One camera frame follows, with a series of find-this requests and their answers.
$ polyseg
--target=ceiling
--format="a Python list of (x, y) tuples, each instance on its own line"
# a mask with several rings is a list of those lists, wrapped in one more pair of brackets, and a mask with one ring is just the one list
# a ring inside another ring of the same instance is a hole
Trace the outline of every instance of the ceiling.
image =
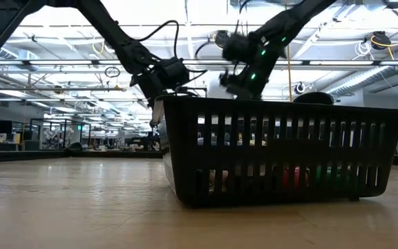
[[(285, 9), (284, 6), (260, 0), (248, 4), (248, 8), (241, 14), (238, 13), (237, 4), (231, 5), (236, 2), (232, 0), (139, 0), (133, 1), (133, 4), (116, 0), (102, 2), (122, 30), (134, 38), (147, 36), (167, 20), (177, 20), (180, 24), (176, 48), (178, 57), (187, 59), (189, 68), (209, 69), (208, 73), (189, 83), (189, 86), (194, 88), (207, 87), (208, 83), (216, 80), (226, 68), (232, 68), (228, 62), (222, 60), (222, 51), (215, 44), (205, 46), (197, 57), (194, 55), (217, 30), (234, 32), (235, 23), (240, 19), (244, 24), (242, 28), (239, 27), (240, 30), (244, 33), (253, 31)], [(359, 47), (363, 38), (374, 31), (385, 31), (392, 42), (397, 44), (391, 49), (398, 60), (398, 17), (392, 10), (384, 8), (380, 1), (370, 1), (371, 4), (357, 6), (346, 6), (342, 3), (339, 1), (334, 4), (302, 29), (290, 44), (292, 61), (358, 61), (372, 59), (371, 55), (375, 59), (389, 59), (387, 50), (367, 50), (364, 48), (365, 45)], [(333, 21), (333, 17), (338, 17), (336, 22)], [(175, 33), (175, 26), (167, 26), (143, 44), (159, 57), (173, 57)], [(32, 70), (15, 65), (12, 59), (40, 59), (47, 62), (46, 65), (34, 66)], [(143, 130), (143, 127), (148, 126), (151, 110), (138, 101), (145, 99), (142, 92), (138, 87), (129, 87), (131, 76), (120, 65), (116, 65), (120, 70), (119, 77), (109, 78), (104, 71), (112, 65), (108, 65), (107, 62), (91, 65), (91, 60), (97, 59), (103, 61), (117, 58), (111, 49), (105, 46), (102, 36), (78, 10), (44, 7), (27, 16), (6, 42), (3, 50), (0, 50), (0, 87), (69, 89), (63, 93), (38, 90), (23, 92), (24, 95), (19, 95), (18, 91), (0, 91), (0, 98), (31, 99), (33, 104), (46, 110), (59, 107), (60, 110), (53, 111), (68, 116), (104, 114), (112, 117), (103, 117), (107, 121), (117, 122), (119, 119), (125, 123), (129, 120), (123, 117), (131, 117), (135, 121), (133, 126)], [(324, 91), (342, 78), (370, 68), (372, 66), (363, 67), (356, 64), (293, 65), (289, 78), (287, 63), (283, 63), (271, 74), (263, 96), (266, 100), (289, 101), (290, 82), (293, 86), (300, 82), (311, 86), (308, 91)], [(369, 93), (397, 82), (398, 76), (392, 75), (386, 80), (379, 80), (367, 86), (364, 92)], [(398, 96), (398, 85), (373, 94)]]

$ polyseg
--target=ceiling duct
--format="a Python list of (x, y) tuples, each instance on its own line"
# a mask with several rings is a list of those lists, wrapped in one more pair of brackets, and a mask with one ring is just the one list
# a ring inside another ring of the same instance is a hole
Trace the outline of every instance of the ceiling duct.
[[(4, 46), (0, 48), (0, 58), (6, 60), (35, 60), (40, 59), (38, 55), (32, 53), (25, 49), (16, 49), (9, 46)], [(18, 65), (17, 68), (29, 70), (31, 72), (38, 70), (36, 66), (32, 65)]]
[(352, 93), (356, 90), (362, 89), (363, 87), (367, 87), (378, 81), (384, 80), (384, 78), (392, 77), (397, 73), (395, 66), (377, 66), (368, 71), (353, 73), (322, 91), (332, 95)]

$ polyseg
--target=ceiling pipe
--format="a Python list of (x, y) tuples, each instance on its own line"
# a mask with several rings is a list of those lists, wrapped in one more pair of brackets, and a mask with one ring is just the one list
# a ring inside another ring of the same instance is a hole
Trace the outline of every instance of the ceiling pipe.
[(342, 80), (329, 85), (329, 87), (323, 89), (322, 92), (332, 95), (352, 93), (396, 74), (398, 74), (396, 66), (377, 66), (367, 71), (353, 73)]
[(123, 89), (106, 89), (106, 88), (0, 88), (0, 91), (11, 90), (11, 91), (123, 91)]
[[(19, 80), (12, 79), (12, 78), (7, 77), (5, 75), (0, 75), (0, 83), (1, 82), (3, 84), (8, 84), (8, 85), (16, 84), (17, 86), (27, 86), (27, 87), (29, 87), (27, 85), (27, 83), (24, 83), (24, 82), (19, 81)], [(29, 89), (31, 90), (30, 92), (35, 92), (36, 96), (42, 96), (43, 98), (56, 98), (58, 96), (58, 95), (53, 94), (53, 93), (51, 93), (51, 94), (50, 93), (42, 93), (42, 92), (47, 92), (47, 90), (41, 91), (40, 89), (32, 89), (32, 88), (1, 87), (0, 91), (21, 91), (21, 92), (26, 92)], [(52, 91), (52, 90), (56, 91), (56, 89), (53, 89), (53, 88), (48, 88), (48, 90), (49, 91)], [(69, 107), (69, 105), (63, 103), (63, 104), (59, 104), (59, 107)]]

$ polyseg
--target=black cable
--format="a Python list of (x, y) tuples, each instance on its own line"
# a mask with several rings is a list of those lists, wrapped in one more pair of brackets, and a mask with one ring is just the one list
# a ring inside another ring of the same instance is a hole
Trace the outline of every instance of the black cable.
[(204, 42), (203, 44), (201, 44), (200, 46), (199, 46), (199, 48), (198, 49), (196, 49), (196, 52), (194, 53), (194, 59), (198, 59), (198, 54), (199, 54), (199, 51), (201, 50), (201, 49), (203, 49), (206, 45), (209, 45), (209, 44), (212, 44), (213, 42), (211, 41), (211, 39), (208, 37), (208, 40), (206, 41), (206, 42)]
[(192, 82), (194, 80), (197, 80), (200, 76), (204, 75), (206, 72), (208, 72), (208, 70), (203, 70), (198, 76), (194, 77), (193, 79), (191, 79), (189, 82)]
[[(242, 13), (243, 8), (249, 3), (251, 0), (245, 0), (239, 7), (239, 15)], [(238, 32), (238, 27), (239, 27), (239, 19), (238, 22), (236, 23), (236, 29), (234, 29), (234, 33), (236, 34)]]
[(206, 73), (208, 72), (207, 69), (204, 70), (193, 70), (193, 69), (187, 69), (190, 73)]
[(178, 57), (178, 52), (177, 52), (177, 47), (178, 47), (178, 36), (179, 36), (179, 23), (176, 20), (168, 20), (166, 22), (164, 22), (163, 24), (161, 24), (159, 27), (157, 27), (152, 33), (150, 33), (149, 35), (147, 35), (144, 38), (141, 39), (137, 39), (137, 41), (139, 42), (143, 42), (147, 39), (149, 39), (150, 37), (154, 36), (154, 34), (156, 34), (157, 32), (159, 32), (159, 30), (161, 30), (162, 28), (164, 28), (165, 26), (169, 25), (169, 24), (176, 24), (176, 34), (174, 37), (174, 57)]

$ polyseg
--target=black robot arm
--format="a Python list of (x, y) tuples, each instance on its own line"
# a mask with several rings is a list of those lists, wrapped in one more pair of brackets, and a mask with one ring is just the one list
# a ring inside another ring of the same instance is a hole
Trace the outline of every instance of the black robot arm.
[(248, 36), (234, 33), (222, 51), (228, 61), (244, 62), (238, 74), (220, 76), (221, 85), (238, 99), (261, 99), (269, 75), (279, 57), (287, 57), (285, 47), (298, 35), (311, 18), (328, 8), (336, 0), (304, 0), (267, 21)]
[(150, 107), (167, 89), (189, 82), (189, 71), (182, 59), (160, 59), (150, 53), (122, 31), (100, 0), (0, 0), (0, 48), (27, 15), (44, 6), (78, 9), (115, 50), (125, 70), (133, 75), (131, 86), (140, 86)]

